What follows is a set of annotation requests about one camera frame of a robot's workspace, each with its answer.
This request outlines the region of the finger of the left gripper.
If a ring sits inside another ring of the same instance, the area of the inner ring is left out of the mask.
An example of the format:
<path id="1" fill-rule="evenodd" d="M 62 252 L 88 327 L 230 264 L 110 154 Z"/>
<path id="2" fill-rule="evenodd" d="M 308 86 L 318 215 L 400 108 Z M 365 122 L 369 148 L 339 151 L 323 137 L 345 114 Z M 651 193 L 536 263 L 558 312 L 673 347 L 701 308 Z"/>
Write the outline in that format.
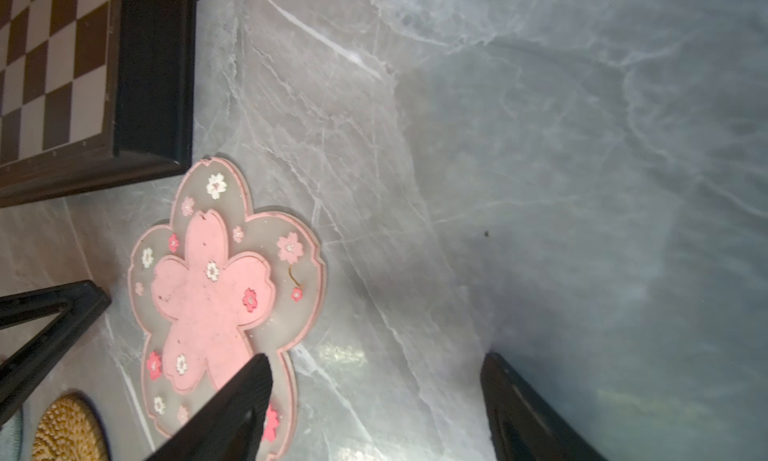
<path id="1" fill-rule="evenodd" d="M 46 316 L 52 320 L 1 364 L 1 422 L 22 407 L 47 374 L 111 304 L 91 280 L 1 298 L 1 328 Z"/>

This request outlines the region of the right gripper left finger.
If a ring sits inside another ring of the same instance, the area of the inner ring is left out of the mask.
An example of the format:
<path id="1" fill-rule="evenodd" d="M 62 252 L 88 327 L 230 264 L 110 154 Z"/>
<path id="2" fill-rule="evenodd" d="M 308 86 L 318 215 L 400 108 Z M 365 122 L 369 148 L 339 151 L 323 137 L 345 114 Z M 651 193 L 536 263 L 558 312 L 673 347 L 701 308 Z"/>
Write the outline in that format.
<path id="1" fill-rule="evenodd" d="M 156 461 L 254 460 L 261 444 L 273 375 L 266 355 L 251 358 L 171 439 Z"/>

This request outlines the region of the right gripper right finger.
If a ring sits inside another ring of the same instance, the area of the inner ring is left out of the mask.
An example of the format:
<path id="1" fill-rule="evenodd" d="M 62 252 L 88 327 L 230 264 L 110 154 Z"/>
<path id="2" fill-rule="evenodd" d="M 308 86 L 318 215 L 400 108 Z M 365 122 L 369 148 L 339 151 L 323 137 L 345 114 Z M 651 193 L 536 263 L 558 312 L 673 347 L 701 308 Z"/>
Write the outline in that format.
<path id="1" fill-rule="evenodd" d="M 480 382 L 498 460 L 605 461 L 499 353 L 485 355 Z"/>

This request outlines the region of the tan rattan round coaster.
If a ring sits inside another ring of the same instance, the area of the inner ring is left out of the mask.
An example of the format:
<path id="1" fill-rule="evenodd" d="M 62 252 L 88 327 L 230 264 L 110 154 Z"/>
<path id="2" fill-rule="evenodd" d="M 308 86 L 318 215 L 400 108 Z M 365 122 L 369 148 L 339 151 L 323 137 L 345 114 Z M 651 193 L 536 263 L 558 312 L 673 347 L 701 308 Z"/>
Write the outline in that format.
<path id="1" fill-rule="evenodd" d="M 79 393 L 54 401 L 35 432 L 33 461 L 108 461 L 107 438 L 96 411 Z"/>

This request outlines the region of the pink flower coaster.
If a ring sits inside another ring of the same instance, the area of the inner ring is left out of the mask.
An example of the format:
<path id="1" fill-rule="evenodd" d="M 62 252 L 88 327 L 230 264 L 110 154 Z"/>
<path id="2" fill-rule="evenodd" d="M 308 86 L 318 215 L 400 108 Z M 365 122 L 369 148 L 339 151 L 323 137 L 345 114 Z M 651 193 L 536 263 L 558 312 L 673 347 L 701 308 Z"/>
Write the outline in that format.
<path id="1" fill-rule="evenodd" d="M 137 241 L 127 280 L 145 334 L 141 387 L 155 429 L 174 435 L 263 354 L 273 387 L 257 458 L 281 458 L 298 417 L 290 350 L 326 291 L 315 233 L 283 210 L 255 208 L 235 164 L 211 157 L 184 176 L 168 222 Z"/>

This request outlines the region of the blue woven round coaster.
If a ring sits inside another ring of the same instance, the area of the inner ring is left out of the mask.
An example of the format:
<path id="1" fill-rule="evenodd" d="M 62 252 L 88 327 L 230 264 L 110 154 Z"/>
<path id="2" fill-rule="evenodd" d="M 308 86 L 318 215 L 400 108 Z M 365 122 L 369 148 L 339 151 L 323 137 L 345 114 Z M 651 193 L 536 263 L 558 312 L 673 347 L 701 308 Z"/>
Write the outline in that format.
<path id="1" fill-rule="evenodd" d="M 23 441 L 23 409 L 16 411 L 2 425 L 0 432 L 0 460 L 19 461 Z"/>

